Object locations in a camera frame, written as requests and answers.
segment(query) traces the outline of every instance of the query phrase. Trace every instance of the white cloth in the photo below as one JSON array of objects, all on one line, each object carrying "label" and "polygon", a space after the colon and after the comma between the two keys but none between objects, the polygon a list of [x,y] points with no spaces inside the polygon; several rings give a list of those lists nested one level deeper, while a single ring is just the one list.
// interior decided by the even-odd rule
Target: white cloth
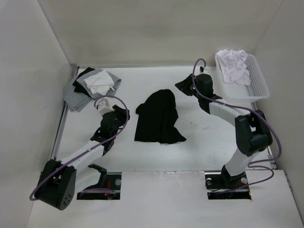
[{"label": "white cloth", "polygon": [[236,82],[243,86],[250,85],[249,71],[246,69],[247,66],[245,64],[247,53],[244,50],[222,50],[216,55],[218,55],[218,63],[222,69],[224,82]]},{"label": "white cloth", "polygon": [[114,81],[105,70],[84,79],[87,88],[91,90],[92,94],[99,93],[106,95],[108,90],[114,86]]}]

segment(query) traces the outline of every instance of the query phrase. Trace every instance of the white plastic basket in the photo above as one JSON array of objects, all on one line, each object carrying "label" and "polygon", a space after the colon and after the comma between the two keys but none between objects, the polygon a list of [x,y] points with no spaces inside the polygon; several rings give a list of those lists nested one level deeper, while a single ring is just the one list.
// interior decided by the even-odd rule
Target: white plastic basket
[{"label": "white plastic basket", "polygon": [[217,91],[227,102],[255,102],[259,99],[268,98],[270,96],[269,88],[264,75],[257,63],[254,55],[248,54],[245,64],[250,75],[250,85],[239,85],[237,83],[225,83],[223,73],[219,65],[218,56],[215,55],[217,64],[216,85],[220,91]]}]

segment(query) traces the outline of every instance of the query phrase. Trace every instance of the purple cable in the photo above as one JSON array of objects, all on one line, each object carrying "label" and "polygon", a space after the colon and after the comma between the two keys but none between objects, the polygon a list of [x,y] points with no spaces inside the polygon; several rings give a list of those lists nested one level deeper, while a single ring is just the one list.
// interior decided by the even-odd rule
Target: purple cable
[{"label": "purple cable", "polygon": [[[116,96],[112,96],[112,95],[102,95],[102,96],[100,96],[98,99],[103,98],[103,97],[115,98],[115,99],[119,100],[119,101],[123,104],[123,106],[125,107],[125,109],[128,110],[126,104],[125,104],[120,98],[118,98],[118,97],[116,97]],[[37,187],[36,187],[36,188],[33,190],[33,192],[30,194],[29,200],[30,200],[30,201],[36,201],[36,200],[38,200],[38,199],[36,199],[36,198],[33,197],[33,196],[35,195],[35,193],[38,191],[38,189],[41,188],[42,185],[44,185],[49,179],[51,179],[56,173],[58,173],[58,172],[59,172],[60,170],[62,170],[64,167],[68,166],[68,165],[71,164],[72,162],[74,162],[74,161],[76,161],[77,159],[81,158],[82,156],[84,156],[85,154],[89,153],[91,150],[97,148],[98,146],[101,146],[102,144],[104,144],[104,143],[106,143],[106,142],[108,142],[108,141],[114,139],[115,137],[117,137],[117,136],[125,129],[128,120],[129,120],[129,112],[127,111],[127,117],[126,117],[125,124],[123,125],[123,128],[122,128],[119,132],[117,132],[116,135],[114,135],[114,136],[112,136],[111,138],[108,138],[108,139],[104,140],[103,142],[101,142],[101,143],[99,143],[99,144],[93,146],[92,148],[86,150],[86,151],[83,152],[82,154],[80,154],[80,155],[78,155],[77,157],[75,157],[75,158],[69,160],[67,163],[65,163],[65,164],[63,164],[62,166],[60,166],[59,168],[57,168],[54,172],[52,172],[50,175],[48,175],[41,183],[39,183],[39,184],[37,185]]]},{"label": "purple cable", "polygon": [[254,110],[252,110],[252,109],[250,109],[250,108],[245,108],[245,107],[241,107],[241,106],[235,106],[235,105],[227,104],[227,103],[224,103],[224,102],[220,102],[220,101],[218,101],[218,100],[213,100],[213,99],[211,99],[211,98],[209,98],[209,97],[206,97],[206,96],[204,96],[203,94],[201,94],[201,93],[199,92],[199,90],[197,89],[196,84],[195,84],[195,68],[196,68],[196,65],[198,64],[199,61],[203,61],[204,64],[205,64],[204,67],[206,67],[206,61],[205,61],[204,59],[202,59],[202,58],[199,58],[198,60],[196,60],[194,66],[193,66],[193,71],[192,71],[192,82],[193,82],[193,86],[194,86],[194,88],[195,88],[195,91],[198,93],[198,95],[200,95],[201,97],[203,97],[203,98],[205,98],[205,99],[207,99],[207,100],[209,100],[209,101],[211,101],[211,102],[215,102],[215,103],[218,103],[218,104],[220,104],[220,105],[225,105],[225,106],[230,107],[230,108],[244,109],[244,110],[247,110],[247,111],[253,113],[253,114],[256,115],[256,116],[257,116],[257,117],[258,117],[258,118],[259,118],[259,119],[268,127],[268,129],[271,131],[272,135],[274,136],[274,138],[275,138],[275,140],[276,140],[276,142],[277,142],[278,148],[279,148],[278,155],[277,155],[275,158],[272,158],[272,159],[263,159],[263,160],[258,160],[258,161],[252,161],[252,162],[248,165],[249,168],[264,168],[264,169],[270,170],[270,171],[272,172],[272,174],[271,174],[270,177],[268,177],[268,178],[266,178],[266,179],[263,179],[263,180],[259,180],[259,181],[253,182],[253,183],[250,183],[250,184],[245,184],[245,185],[243,185],[242,187],[239,187],[239,188],[236,188],[236,189],[233,189],[233,190],[221,191],[221,192],[217,192],[217,193],[229,193],[229,192],[234,192],[235,190],[242,189],[242,188],[248,187],[248,186],[253,185],[253,184],[259,184],[259,183],[262,183],[262,182],[264,182],[264,181],[267,181],[267,180],[273,178],[273,176],[274,176],[275,173],[273,172],[273,170],[272,170],[271,168],[268,168],[268,167],[266,167],[266,166],[260,166],[260,165],[256,165],[256,166],[250,166],[250,165],[251,165],[251,164],[255,164],[255,163],[260,163],[260,162],[269,162],[269,161],[273,161],[273,160],[279,159],[279,158],[281,157],[281,155],[282,155],[282,145],[281,145],[280,139],[279,139],[279,137],[277,136],[276,132],[275,132],[274,129],[269,125],[269,123],[268,123],[268,122],[267,122],[259,113],[257,113],[256,111],[254,111]]}]

